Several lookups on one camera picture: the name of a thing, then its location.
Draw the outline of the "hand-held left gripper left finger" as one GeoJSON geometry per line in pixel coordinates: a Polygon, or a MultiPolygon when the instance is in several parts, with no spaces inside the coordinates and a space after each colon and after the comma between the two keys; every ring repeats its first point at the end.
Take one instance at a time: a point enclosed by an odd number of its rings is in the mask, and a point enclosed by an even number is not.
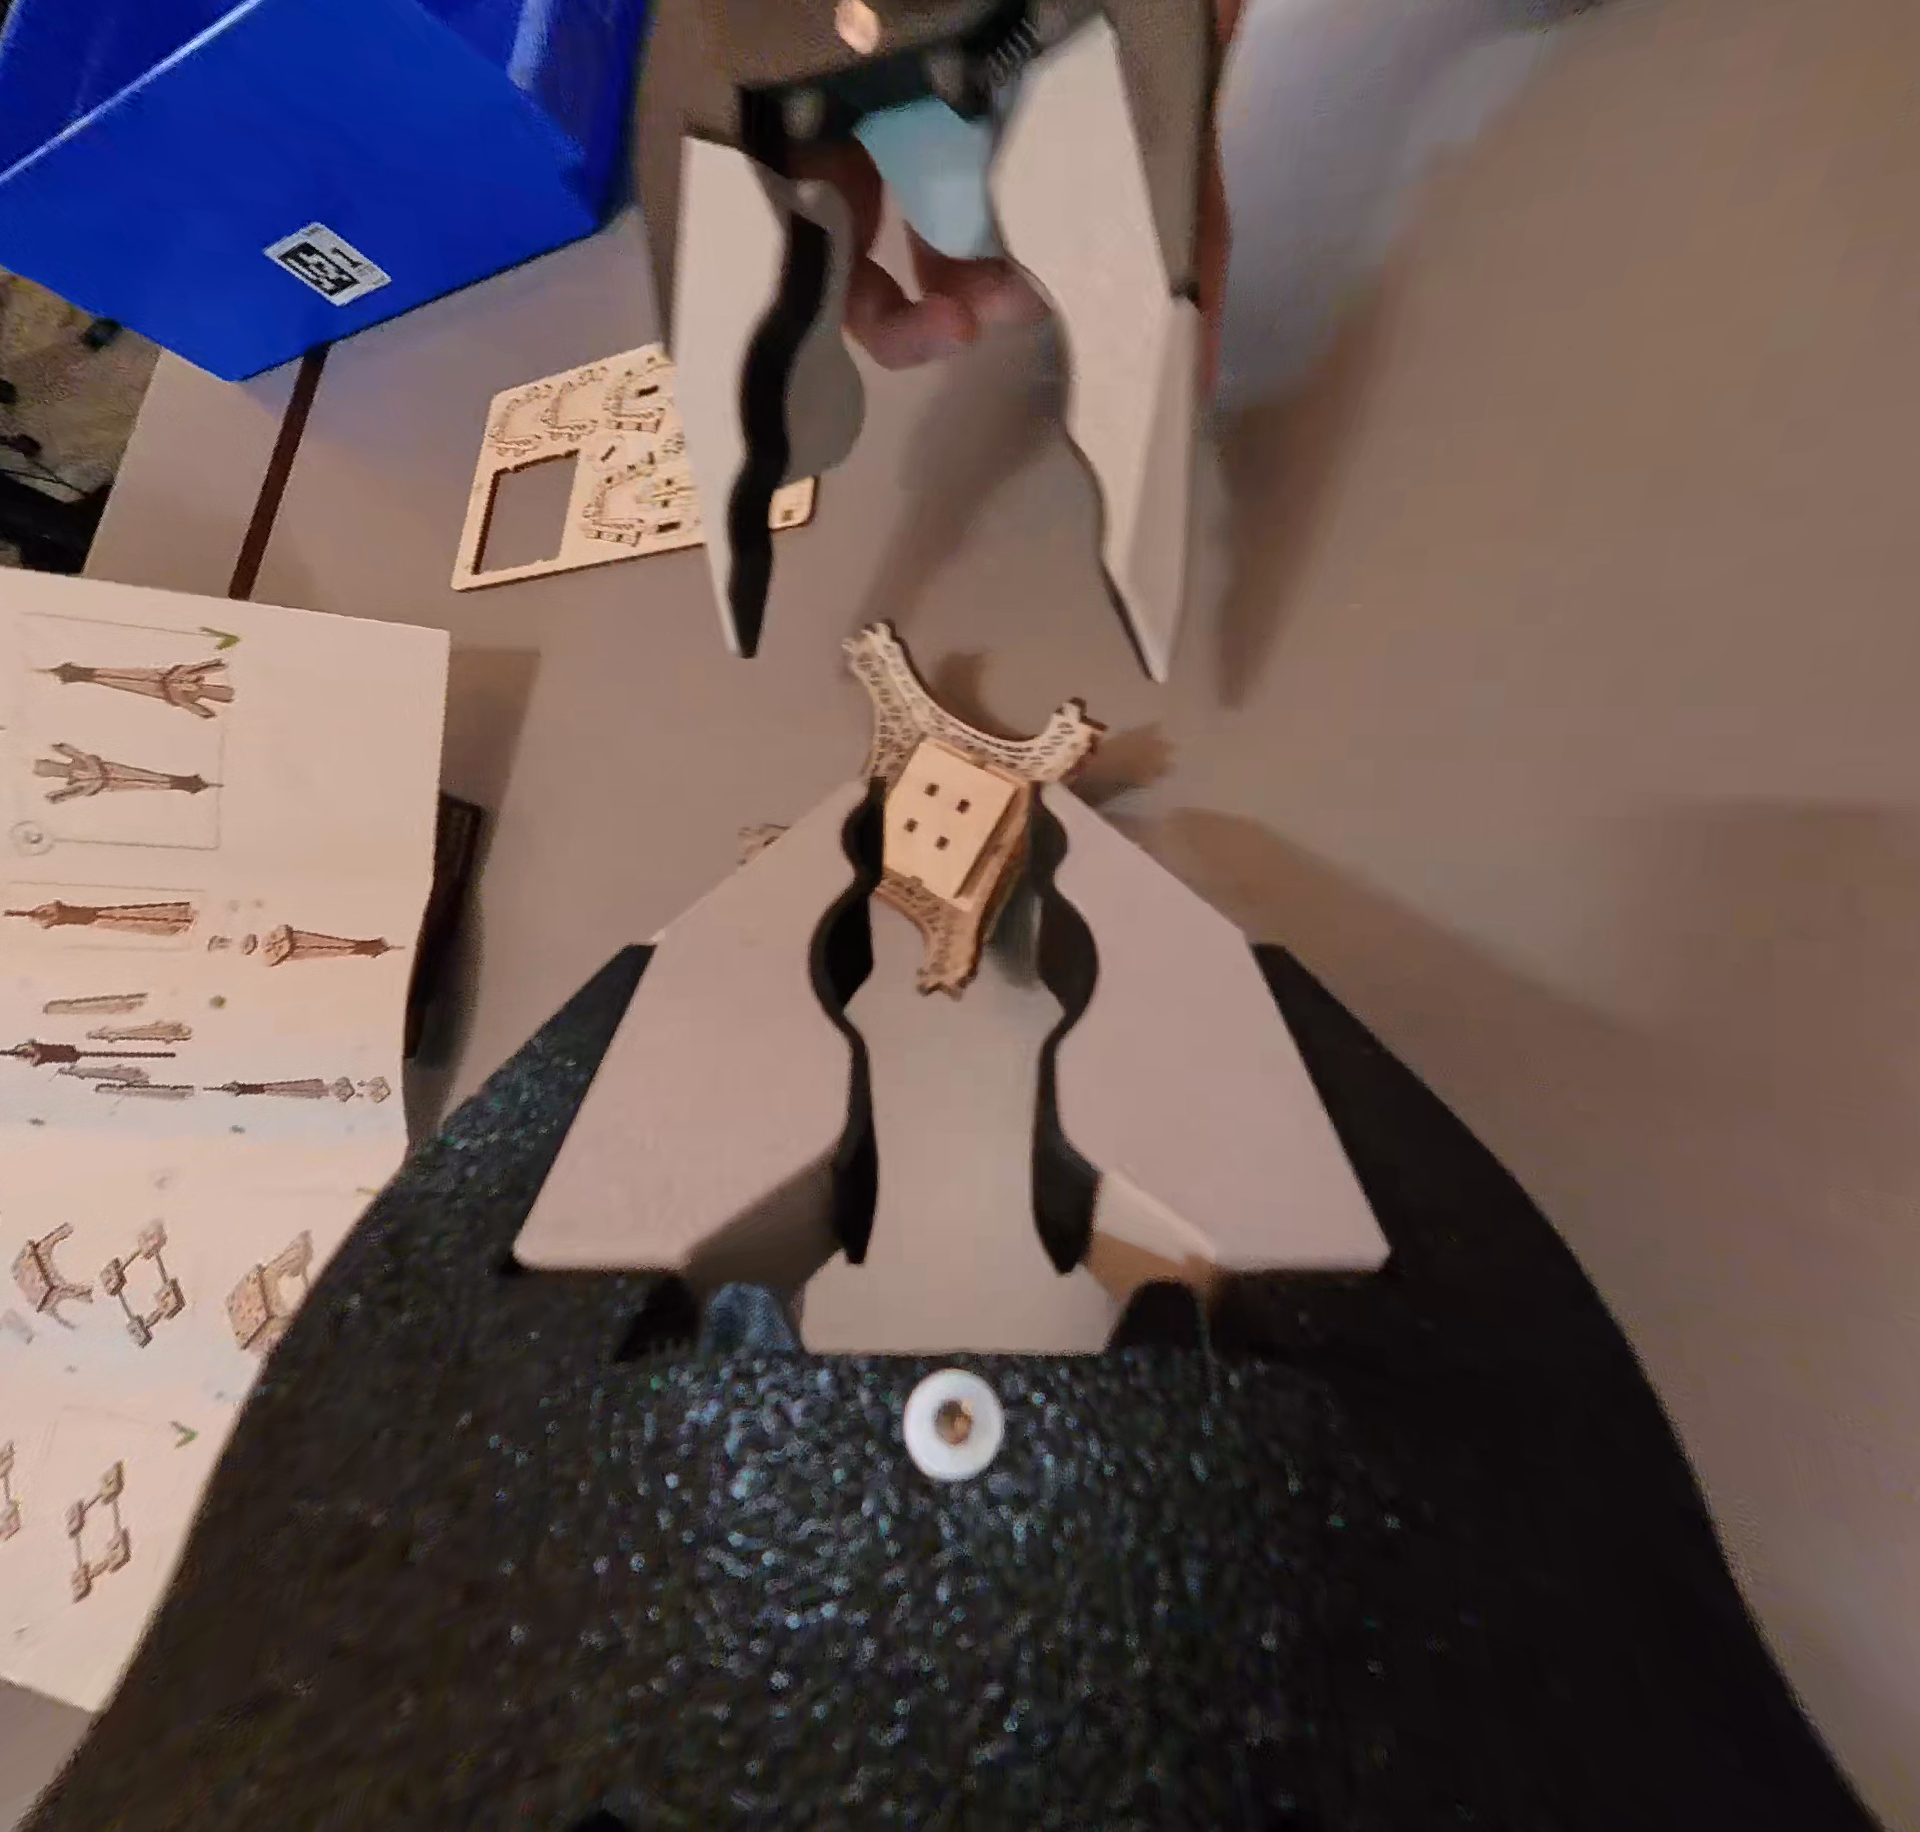
{"type": "Polygon", "coordinates": [[[877,1211],[867,1048],[882,793],[834,790],[648,950],[515,1261],[806,1281],[877,1211]]]}

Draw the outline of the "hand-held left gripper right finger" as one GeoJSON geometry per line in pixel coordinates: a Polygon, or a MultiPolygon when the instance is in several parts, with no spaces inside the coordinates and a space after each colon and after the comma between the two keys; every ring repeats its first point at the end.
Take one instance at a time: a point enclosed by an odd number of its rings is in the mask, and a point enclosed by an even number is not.
{"type": "Polygon", "coordinates": [[[1388,1241],[1245,934],[1076,793],[1028,872],[1062,1015],[1038,1084],[1036,1223],[1092,1276],[1371,1273],[1388,1241]]]}

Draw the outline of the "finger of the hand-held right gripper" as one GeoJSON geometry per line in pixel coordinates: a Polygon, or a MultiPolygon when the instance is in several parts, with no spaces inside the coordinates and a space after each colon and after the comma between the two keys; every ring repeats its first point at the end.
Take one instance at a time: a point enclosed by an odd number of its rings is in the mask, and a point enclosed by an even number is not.
{"type": "Polygon", "coordinates": [[[683,137],[669,352],[727,646],[759,651],[774,500],[854,452],[865,397],[843,331],[855,225],[828,181],[683,137]]]}
{"type": "Polygon", "coordinates": [[[1005,255],[1065,352],[1065,429],[1095,484],[1102,576],[1148,680],[1188,596],[1202,316],[1172,280],[1117,27],[1090,15],[1023,73],[991,160],[1005,255]]]}

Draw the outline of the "wooden puzzle parts sheet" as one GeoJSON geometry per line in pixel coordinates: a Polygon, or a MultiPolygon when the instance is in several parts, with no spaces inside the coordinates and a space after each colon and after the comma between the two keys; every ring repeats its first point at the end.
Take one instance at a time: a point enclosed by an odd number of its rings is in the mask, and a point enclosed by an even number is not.
{"type": "Polygon", "coordinates": [[[472,593],[702,545],[676,366],[661,342],[648,342],[492,399],[451,590],[472,593]],[[495,500],[513,475],[554,466],[569,475],[558,546],[541,560],[495,563],[487,551],[495,500]]]}

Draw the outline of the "wooden tower base model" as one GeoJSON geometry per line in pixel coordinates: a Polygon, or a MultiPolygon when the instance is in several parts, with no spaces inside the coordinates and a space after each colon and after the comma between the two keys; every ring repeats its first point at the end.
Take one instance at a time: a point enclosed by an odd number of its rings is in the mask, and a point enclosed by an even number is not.
{"type": "MultiPolygon", "coordinates": [[[[803,826],[803,838],[825,826],[825,848],[802,848],[802,872],[825,872],[814,898],[832,901],[848,872],[841,818],[857,814],[865,790],[879,788],[877,895],[922,933],[918,987],[960,994],[1015,884],[1028,881],[1040,898],[1040,980],[1065,1012],[1082,1010],[1098,977],[1095,939],[1056,884],[1065,822],[1044,805],[1041,790],[1076,774],[1103,727],[1070,699],[1038,736],[978,731],[934,699],[887,621],[854,633],[843,653],[867,692],[875,728],[860,790],[837,793],[803,826]]],[[[676,926],[661,951],[685,951],[708,933],[722,1012],[738,1027],[797,1027],[818,1007],[809,974],[817,919],[796,912],[797,890],[782,872],[740,869],[676,926]]]]}

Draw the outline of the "grey desk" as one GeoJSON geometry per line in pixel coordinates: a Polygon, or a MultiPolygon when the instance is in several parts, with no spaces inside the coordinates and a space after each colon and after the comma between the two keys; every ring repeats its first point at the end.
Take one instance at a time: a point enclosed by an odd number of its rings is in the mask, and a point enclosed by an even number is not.
{"type": "Polygon", "coordinates": [[[1171,688],[1023,336],[780,551],[449,597],[475,411],[640,322],[603,236],[323,368],[262,593],[445,619],[497,813],[451,1114],[323,1276],[36,1828],[1915,1828],[1915,0],[1262,0],[1171,688]],[[1392,1248],[1204,1348],[682,1360],[507,1269],[624,944],[857,757],[841,630],[1281,956],[1392,1248]]]}

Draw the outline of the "person's right hand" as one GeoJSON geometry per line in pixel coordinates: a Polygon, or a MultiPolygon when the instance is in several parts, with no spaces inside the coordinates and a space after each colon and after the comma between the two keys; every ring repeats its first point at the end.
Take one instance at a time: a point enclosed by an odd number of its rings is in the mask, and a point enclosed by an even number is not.
{"type": "Polygon", "coordinates": [[[854,260],[843,331],[879,366],[902,371],[945,361],[991,331],[1036,327],[1047,320],[1044,296],[1002,260],[954,260],[906,231],[912,283],[902,285],[877,260],[885,187],[854,140],[830,144],[820,177],[846,202],[854,260]]]}

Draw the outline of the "dark box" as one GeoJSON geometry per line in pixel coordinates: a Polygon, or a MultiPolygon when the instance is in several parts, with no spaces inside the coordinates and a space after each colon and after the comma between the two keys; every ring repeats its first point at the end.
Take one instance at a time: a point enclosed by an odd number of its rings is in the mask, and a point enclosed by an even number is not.
{"type": "Polygon", "coordinates": [[[482,854],[488,813],[442,790],[435,803],[435,862],[404,1013],[404,1059],[417,1060],[429,1046],[468,912],[468,895],[482,854]]]}

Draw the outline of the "blue plastic bin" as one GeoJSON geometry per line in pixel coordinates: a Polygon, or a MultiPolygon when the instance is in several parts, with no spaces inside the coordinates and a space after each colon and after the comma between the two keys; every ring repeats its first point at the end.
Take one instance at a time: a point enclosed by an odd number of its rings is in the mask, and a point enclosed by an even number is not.
{"type": "Polygon", "coordinates": [[[651,0],[12,0],[5,271],[227,382],[594,236],[651,0]]]}

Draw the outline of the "paper instruction sheet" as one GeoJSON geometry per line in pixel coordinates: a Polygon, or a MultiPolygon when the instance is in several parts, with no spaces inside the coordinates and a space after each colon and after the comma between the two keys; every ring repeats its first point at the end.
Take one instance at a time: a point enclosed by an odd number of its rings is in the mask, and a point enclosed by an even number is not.
{"type": "Polygon", "coordinates": [[[2,1672],[98,1712],[408,1147],[449,639],[5,572],[2,1672]]]}

